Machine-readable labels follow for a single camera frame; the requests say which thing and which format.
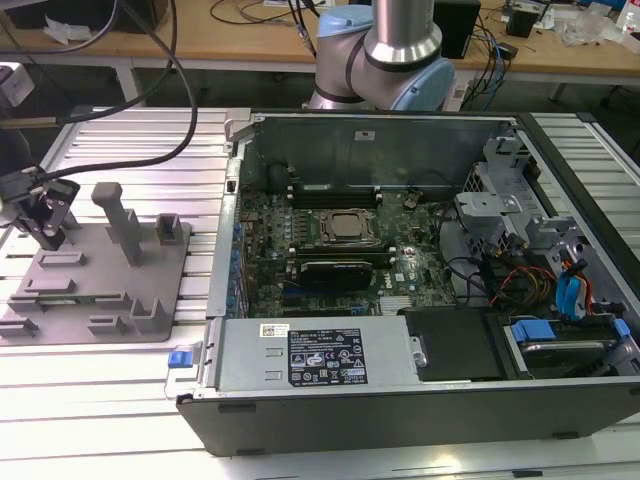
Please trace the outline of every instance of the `black box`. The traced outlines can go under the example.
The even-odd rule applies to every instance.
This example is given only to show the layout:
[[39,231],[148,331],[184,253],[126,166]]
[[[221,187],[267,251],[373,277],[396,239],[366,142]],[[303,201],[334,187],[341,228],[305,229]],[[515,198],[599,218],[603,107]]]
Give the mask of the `black box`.
[[524,8],[514,8],[507,23],[507,35],[529,38],[533,25],[540,18],[540,13]]
[[[371,0],[349,0],[371,5]],[[464,58],[480,12],[480,0],[435,0],[433,21],[442,30],[442,56]]]
[[[168,0],[127,0],[129,5],[155,30],[165,12]],[[46,25],[45,15],[69,25],[87,25],[100,30],[106,25],[113,10],[113,0],[48,0],[6,10],[16,28],[41,29]],[[122,9],[113,28],[115,31],[144,33]]]

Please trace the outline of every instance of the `metal table leg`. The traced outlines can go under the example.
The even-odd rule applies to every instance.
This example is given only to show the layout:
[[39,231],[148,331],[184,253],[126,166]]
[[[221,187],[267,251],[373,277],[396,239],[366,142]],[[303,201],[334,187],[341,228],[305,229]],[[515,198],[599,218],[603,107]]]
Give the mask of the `metal table leg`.
[[[116,70],[116,74],[118,75],[118,81],[120,82],[120,87],[122,87],[122,92],[124,93],[125,100],[136,98],[142,93],[140,82],[132,67],[118,66],[114,68]],[[140,102],[138,105],[144,107],[145,102]]]

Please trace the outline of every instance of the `gray fixture plate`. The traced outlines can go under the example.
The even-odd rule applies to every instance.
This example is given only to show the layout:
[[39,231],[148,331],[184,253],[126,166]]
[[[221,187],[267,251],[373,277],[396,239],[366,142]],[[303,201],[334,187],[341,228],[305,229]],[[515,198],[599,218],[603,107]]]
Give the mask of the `gray fixture plate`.
[[[91,343],[160,342],[171,335],[178,291],[187,254],[191,225],[182,223],[182,241],[178,244],[160,245],[155,225],[140,224],[142,263],[130,267],[118,244],[112,243],[106,228],[108,224],[85,224],[79,229],[67,231],[68,241],[57,252],[39,250],[25,274],[16,295],[28,294],[28,286],[36,282],[66,283],[72,280],[71,295],[95,296],[126,292],[129,305],[99,306],[96,303],[52,305],[44,311],[14,312],[7,309],[0,320],[0,346],[60,345]],[[42,268],[43,256],[82,252],[83,265]],[[144,310],[150,311],[154,300],[159,300],[163,314],[145,322],[130,318],[131,304],[138,299]],[[106,330],[93,334],[89,330],[89,317],[95,317],[94,327]],[[120,321],[110,326],[109,317]],[[28,318],[37,326],[33,336],[4,335],[7,321]]]

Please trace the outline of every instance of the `wooden workbench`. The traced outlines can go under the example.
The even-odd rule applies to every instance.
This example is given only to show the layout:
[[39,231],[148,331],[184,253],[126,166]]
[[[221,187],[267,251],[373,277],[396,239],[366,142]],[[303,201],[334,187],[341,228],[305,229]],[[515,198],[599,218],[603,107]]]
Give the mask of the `wooden workbench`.
[[[243,21],[235,4],[240,0],[227,0],[216,14],[234,21]],[[209,8],[214,0],[177,0],[178,4],[178,56],[187,68],[226,70],[314,71],[314,59],[304,48],[293,27],[280,25],[227,25],[213,19]],[[613,42],[600,45],[565,47],[554,32],[534,29],[527,39],[508,37],[505,25],[494,20],[498,12],[491,9],[501,5],[500,0],[484,0],[482,17],[499,41],[519,48],[511,65],[509,76],[514,80],[556,81],[575,83],[640,84],[640,55]],[[251,13],[267,17],[284,13],[278,7],[252,7]],[[305,19],[312,37],[317,20],[309,12]],[[165,42],[171,37],[171,22],[164,19],[158,33]],[[40,31],[15,31],[14,35],[25,47],[56,44]],[[0,45],[11,46],[6,34],[0,34]],[[43,63],[69,63],[113,66],[123,83],[128,97],[136,89],[132,69],[159,67],[164,55],[145,35],[112,32],[95,46],[73,56],[37,56]],[[457,69],[467,71],[465,78],[481,71],[487,61],[487,52],[474,40],[466,58],[454,60]]]

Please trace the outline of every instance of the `aluminum extrusion table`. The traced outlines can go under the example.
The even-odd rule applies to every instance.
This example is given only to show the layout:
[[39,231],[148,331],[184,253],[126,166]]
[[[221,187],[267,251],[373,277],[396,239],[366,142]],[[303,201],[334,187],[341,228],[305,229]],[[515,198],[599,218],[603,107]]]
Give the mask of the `aluminum extrusion table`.
[[[2,478],[213,479],[544,478],[636,479],[640,415],[590,438],[443,445],[355,452],[214,458],[165,398],[167,355],[203,338],[226,155],[224,110],[201,110],[191,146],[166,164],[143,170],[79,175],[73,211],[100,221],[90,201],[99,180],[123,184],[123,203],[142,220],[174,211],[194,225],[172,337],[163,343],[0,348],[0,476]],[[134,109],[65,127],[44,161],[48,169],[131,160],[168,151],[187,129],[188,109]],[[575,115],[540,114],[538,122],[640,253],[638,169],[597,124]],[[543,184],[559,210],[560,198]],[[37,244],[5,231],[0,299],[15,290]]]

